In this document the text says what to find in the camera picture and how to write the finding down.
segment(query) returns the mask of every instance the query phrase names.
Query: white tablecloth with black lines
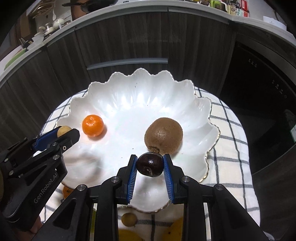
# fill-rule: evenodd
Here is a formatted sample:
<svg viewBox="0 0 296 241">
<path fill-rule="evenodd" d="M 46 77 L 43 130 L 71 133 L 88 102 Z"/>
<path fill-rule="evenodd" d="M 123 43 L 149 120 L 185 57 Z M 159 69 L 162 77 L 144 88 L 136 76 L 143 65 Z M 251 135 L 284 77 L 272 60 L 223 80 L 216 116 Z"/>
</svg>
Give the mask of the white tablecloth with black lines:
<svg viewBox="0 0 296 241">
<path fill-rule="evenodd" d="M 259 206 L 253 189 L 247 138 L 242 125 L 233 111 L 219 98 L 197 87 L 195 89 L 198 97 L 211 99 L 210 121 L 218 126 L 221 131 L 217 144 L 208 154 L 207 161 L 210 171 L 202 184 L 209 186 L 216 183 L 223 184 L 259 225 Z M 83 96 L 86 91 L 81 91 L 61 103 L 48 118 L 41 130 L 41 134 L 55 128 L 57 120 L 69 113 L 70 100 L 73 97 Z M 40 214 L 41 221 L 45 222 L 63 201 L 62 189 L 63 185 L 60 184 L 47 202 Z M 205 211 L 207 226 L 209 226 L 206 206 Z M 138 222 L 135 227 L 128 228 L 122 224 L 121 216 L 126 212 L 137 215 Z M 119 209 L 118 226 L 138 233 L 145 241 L 160 241 L 166 228 L 182 213 L 183 208 L 181 205 L 172 204 L 156 214 L 144 214 L 131 209 Z M 207 239 L 210 240 L 209 229 L 207 229 Z"/>
</svg>

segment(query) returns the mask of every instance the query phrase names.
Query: white countertop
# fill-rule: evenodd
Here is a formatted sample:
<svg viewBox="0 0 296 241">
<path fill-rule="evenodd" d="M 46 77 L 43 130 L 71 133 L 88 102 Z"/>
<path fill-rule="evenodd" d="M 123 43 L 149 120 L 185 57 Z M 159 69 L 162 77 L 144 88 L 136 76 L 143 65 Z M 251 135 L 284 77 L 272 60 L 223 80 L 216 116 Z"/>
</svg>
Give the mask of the white countertop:
<svg viewBox="0 0 296 241">
<path fill-rule="evenodd" d="M 284 41 L 290 43 L 292 46 L 296 47 L 296 39 L 294 36 L 281 28 L 278 28 L 272 24 L 266 23 L 261 20 L 254 18 L 246 18 L 239 16 L 232 16 L 221 10 L 211 8 L 202 4 L 197 4 L 188 1 L 177 1 L 177 0 L 142 0 L 133 1 L 128 3 L 120 3 L 113 6 L 109 6 L 103 9 L 99 9 L 87 15 L 84 15 L 70 24 L 66 25 L 62 29 L 53 33 L 50 37 L 44 40 L 39 45 L 33 47 L 22 56 L 20 56 L 16 61 L 14 61 L 1 75 L 0 75 L 0 87 L 20 66 L 22 66 L 30 58 L 38 54 L 41 50 L 40 48 L 45 45 L 51 45 L 55 41 L 64 37 L 65 35 L 73 32 L 75 29 L 85 27 L 94 22 L 111 18 L 114 16 L 122 15 L 123 13 L 135 13 L 135 12 L 166 12 L 167 10 L 172 12 L 182 12 L 196 14 L 205 16 L 208 18 L 213 18 L 221 22 L 229 23 L 231 21 L 236 23 L 242 23 L 256 28 L 265 30 L 273 35 L 276 35 L 283 39 Z"/>
</svg>

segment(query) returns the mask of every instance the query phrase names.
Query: tangerine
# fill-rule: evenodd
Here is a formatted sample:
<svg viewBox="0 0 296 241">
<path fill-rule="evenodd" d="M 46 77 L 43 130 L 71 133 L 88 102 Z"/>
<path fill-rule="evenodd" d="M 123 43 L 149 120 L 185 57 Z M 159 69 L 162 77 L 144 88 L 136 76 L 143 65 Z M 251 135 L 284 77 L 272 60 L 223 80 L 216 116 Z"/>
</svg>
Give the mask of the tangerine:
<svg viewBox="0 0 296 241">
<path fill-rule="evenodd" d="M 104 130 L 104 122 L 98 115 L 88 115 L 82 122 L 82 130 L 89 137 L 96 137 Z"/>
</svg>

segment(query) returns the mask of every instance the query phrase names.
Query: pan handle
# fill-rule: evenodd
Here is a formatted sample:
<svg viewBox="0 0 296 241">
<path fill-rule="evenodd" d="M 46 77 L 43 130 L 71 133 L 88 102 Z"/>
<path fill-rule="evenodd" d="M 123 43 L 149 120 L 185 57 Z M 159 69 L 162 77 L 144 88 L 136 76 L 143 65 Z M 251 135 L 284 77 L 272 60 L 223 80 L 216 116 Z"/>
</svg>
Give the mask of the pan handle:
<svg viewBox="0 0 296 241">
<path fill-rule="evenodd" d="M 80 5 L 83 5 L 83 3 L 81 3 L 81 2 L 76 2 L 76 3 L 67 2 L 67 3 L 62 4 L 63 7 L 80 6 Z"/>
</svg>

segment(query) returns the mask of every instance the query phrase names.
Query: bowl rim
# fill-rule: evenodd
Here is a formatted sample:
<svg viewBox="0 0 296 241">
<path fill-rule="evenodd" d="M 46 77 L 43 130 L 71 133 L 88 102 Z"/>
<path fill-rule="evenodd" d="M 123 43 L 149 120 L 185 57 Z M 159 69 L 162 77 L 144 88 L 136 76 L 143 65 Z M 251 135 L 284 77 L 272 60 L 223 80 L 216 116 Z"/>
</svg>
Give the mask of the bowl rim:
<svg viewBox="0 0 296 241">
<path fill-rule="evenodd" d="M 150 73 L 149 73 L 146 69 L 144 69 L 144 68 L 138 68 L 138 69 L 136 69 L 132 74 L 129 74 L 129 75 L 125 75 L 125 74 L 123 74 L 123 73 L 121 73 L 121 72 L 114 72 L 113 74 L 111 74 L 111 76 L 110 76 L 110 78 L 108 79 L 108 81 L 106 81 L 106 82 L 104 82 L 104 83 L 101 83 L 101 82 L 99 82 L 99 81 L 93 81 L 93 82 L 91 82 L 91 83 L 89 84 L 89 86 L 88 86 L 88 88 L 87 88 L 87 91 L 85 92 L 85 94 L 84 94 L 82 97 L 78 97 L 78 96 L 77 96 L 77 97 L 72 98 L 72 99 L 69 101 L 69 113 L 68 113 L 66 116 L 64 116 L 64 117 L 59 118 L 59 119 L 56 121 L 54 128 L 57 127 L 57 123 L 58 123 L 58 121 L 59 121 L 60 119 L 67 118 L 67 117 L 70 115 L 70 113 L 71 113 L 71 102 L 72 102 L 72 100 L 74 100 L 74 99 L 76 99 L 76 98 L 81 99 L 81 98 L 86 97 L 87 94 L 88 94 L 88 92 L 89 92 L 89 88 L 90 88 L 90 86 L 91 86 L 93 83 L 100 83 L 100 84 L 104 85 L 104 84 L 108 83 L 108 82 L 111 80 L 112 76 L 115 75 L 115 74 L 118 74 L 118 73 L 119 73 L 119 74 L 123 74 L 124 76 L 128 77 L 128 76 L 132 76 L 132 75 L 135 74 L 135 72 L 137 72 L 137 71 L 145 71 L 145 72 L 148 73 L 150 76 L 156 76 L 156 75 L 158 75 L 158 74 L 161 73 L 161 72 L 166 72 L 166 73 L 168 73 L 168 74 L 171 76 L 171 78 L 172 78 L 172 80 L 173 80 L 174 82 L 177 82 L 177 83 L 180 82 L 180 81 L 175 80 L 174 77 L 172 76 L 172 74 L 171 74 L 168 70 L 162 70 L 162 71 L 158 72 L 157 74 L 150 74 Z M 208 176 L 208 174 L 209 174 L 209 170 L 210 170 L 210 168 L 209 168 L 209 163 L 207 162 L 207 156 L 208 156 L 208 153 L 209 153 L 209 152 L 214 148 L 214 146 L 217 144 L 217 142 L 218 142 L 218 140 L 219 140 L 219 138 L 220 138 L 221 131 L 220 131 L 220 129 L 219 129 L 218 126 L 216 126 L 215 124 L 211 123 L 211 121 L 210 121 L 210 116 L 211 116 L 212 106 L 213 106 L 213 105 L 212 105 L 212 101 L 211 101 L 211 99 L 208 98 L 208 97 L 198 97 L 198 96 L 196 95 L 195 85 L 194 85 L 194 83 L 192 82 L 192 80 L 185 79 L 185 80 L 182 80 L 182 81 L 189 81 L 189 82 L 192 84 L 192 87 L 193 87 L 193 90 L 194 90 L 194 91 L 193 91 L 193 94 L 194 94 L 195 98 L 198 98 L 198 99 L 208 99 L 208 100 L 210 101 L 210 111 L 209 111 L 209 115 L 208 115 L 208 118 L 207 118 L 207 119 L 208 119 L 208 122 L 209 122 L 210 125 L 213 125 L 213 126 L 215 126 L 215 127 L 218 129 L 218 135 L 217 135 L 217 138 L 216 138 L 214 144 L 212 145 L 212 147 L 211 147 L 209 150 L 207 150 L 207 152 L 206 152 L 206 154 L 205 154 L 205 156 L 204 156 L 205 162 L 206 162 L 206 164 L 207 164 L 207 172 L 206 172 L 206 174 L 202 177 L 202 179 L 198 181 L 198 182 L 200 183 L 200 182 L 202 182 L 204 179 L 206 179 L 207 176 Z M 67 188 L 73 189 L 73 188 L 67 186 L 63 181 L 62 181 L 61 183 L 62 183 L 64 186 L 66 186 Z M 154 214 L 154 213 L 158 213 L 158 212 L 161 211 L 162 209 L 166 208 L 170 203 L 171 203 L 171 201 L 169 200 L 169 201 L 168 201 L 163 207 L 161 207 L 161 208 L 159 208 L 159 209 L 157 209 L 157 210 L 155 210 L 155 211 L 143 211 L 143 210 L 140 210 L 140 209 L 134 207 L 134 206 L 131 205 L 131 204 L 128 204 L 128 205 L 119 205 L 119 206 L 118 206 L 118 209 L 121 209 L 121 208 L 132 208 L 132 209 L 134 209 L 134 210 L 136 210 L 136 211 L 138 211 L 138 212 L 140 212 L 140 213 Z"/>
</svg>

